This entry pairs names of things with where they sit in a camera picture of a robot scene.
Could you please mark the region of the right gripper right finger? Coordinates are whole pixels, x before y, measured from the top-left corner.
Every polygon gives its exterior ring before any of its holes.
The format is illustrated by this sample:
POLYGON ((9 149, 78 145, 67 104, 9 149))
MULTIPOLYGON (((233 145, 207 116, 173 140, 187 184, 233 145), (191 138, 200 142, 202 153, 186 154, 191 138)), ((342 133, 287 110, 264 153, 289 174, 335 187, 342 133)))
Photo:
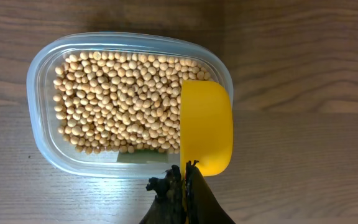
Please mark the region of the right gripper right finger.
POLYGON ((197 160, 186 163, 186 209, 189 224, 235 224, 220 206, 196 166, 197 160))

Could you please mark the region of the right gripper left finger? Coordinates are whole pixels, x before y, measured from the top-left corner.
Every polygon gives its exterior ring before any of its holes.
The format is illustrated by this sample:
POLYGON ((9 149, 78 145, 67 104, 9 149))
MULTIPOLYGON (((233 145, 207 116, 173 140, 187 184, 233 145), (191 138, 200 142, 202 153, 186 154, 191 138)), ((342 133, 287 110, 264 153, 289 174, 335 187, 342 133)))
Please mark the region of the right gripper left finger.
POLYGON ((139 224, 184 224, 186 212, 183 206, 183 191, 180 168, 172 165, 165 177, 151 177, 147 191, 154 191, 155 198, 139 224))

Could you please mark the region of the yellow measuring scoop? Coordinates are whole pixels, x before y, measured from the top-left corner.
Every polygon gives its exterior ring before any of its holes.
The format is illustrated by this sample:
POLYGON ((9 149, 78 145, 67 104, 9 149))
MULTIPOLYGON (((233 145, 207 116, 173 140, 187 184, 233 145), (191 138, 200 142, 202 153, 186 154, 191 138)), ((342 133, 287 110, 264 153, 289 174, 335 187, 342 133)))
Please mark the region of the yellow measuring scoop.
POLYGON ((230 97, 216 82, 185 80, 181 88, 180 166, 197 160, 203 176, 222 173, 233 151, 230 97))

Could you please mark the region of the soybeans in container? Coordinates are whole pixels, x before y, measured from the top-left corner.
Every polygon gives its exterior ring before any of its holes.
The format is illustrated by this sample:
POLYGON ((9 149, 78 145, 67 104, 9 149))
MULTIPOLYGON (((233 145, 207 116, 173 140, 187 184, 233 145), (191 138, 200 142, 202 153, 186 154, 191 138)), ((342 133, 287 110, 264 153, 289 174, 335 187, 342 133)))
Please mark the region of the soybeans in container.
POLYGON ((180 151, 185 80, 209 81, 196 60, 154 54, 80 52, 55 67, 57 129, 76 151, 180 151))

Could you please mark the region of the clear plastic container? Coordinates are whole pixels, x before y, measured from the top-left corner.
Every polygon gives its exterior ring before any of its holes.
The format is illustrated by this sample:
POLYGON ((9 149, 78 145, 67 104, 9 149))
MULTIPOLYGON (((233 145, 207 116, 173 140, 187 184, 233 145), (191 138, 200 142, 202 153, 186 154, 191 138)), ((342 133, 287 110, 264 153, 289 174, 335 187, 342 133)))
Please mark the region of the clear plastic container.
POLYGON ((125 52, 191 58, 206 66, 214 81, 233 98, 232 78, 226 66, 208 49, 184 40, 156 35, 125 32, 90 32, 62 37, 44 47, 33 59, 27 72, 27 99, 34 139, 39 151, 55 167, 76 175, 118 179, 163 177, 178 154, 160 154, 141 150, 133 154, 102 152, 86 155, 75 152, 57 129, 53 86, 55 68, 70 54, 81 52, 125 52))

